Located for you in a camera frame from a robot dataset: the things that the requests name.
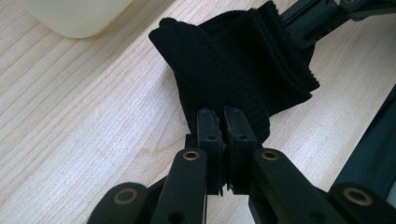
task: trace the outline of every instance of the folded black fabric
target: folded black fabric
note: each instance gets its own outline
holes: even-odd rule
[[[196,26],[163,19],[150,40],[175,72],[191,133],[196,114],[212,108],[242,110],[257,137],[269,135],[269,117],[311,97],[318,82],[288,38],[272,1],[258,9],[230,11]]]

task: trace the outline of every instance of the tabletop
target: tabletop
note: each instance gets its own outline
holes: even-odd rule
[[[264,2],[134,0],[101,34],[71,39],[0,0],[0,223],[85,223],[115,185],[167,175],[189,129],[149,32]],[[310,68],[320,88],[272,116],[263,145],[328,190],[396,83],[396,16],[347,22]],[[209,196],[207,223],[253,223],[248,198]]]

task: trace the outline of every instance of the wooden table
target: wooden table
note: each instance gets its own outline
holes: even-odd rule
[[[163,17],[198,24],[263,2],[135,0],[100,35],[69,39],[0,0],[0,223],[84,223],[113,186],[165,176],[189,130],[149,32]],[[321,87],[271,118],[264,145],[327,190],[396,83],[396,17],[348,22],[319,41],[311,69]],[[207,212],[253,222],[231,193]]]

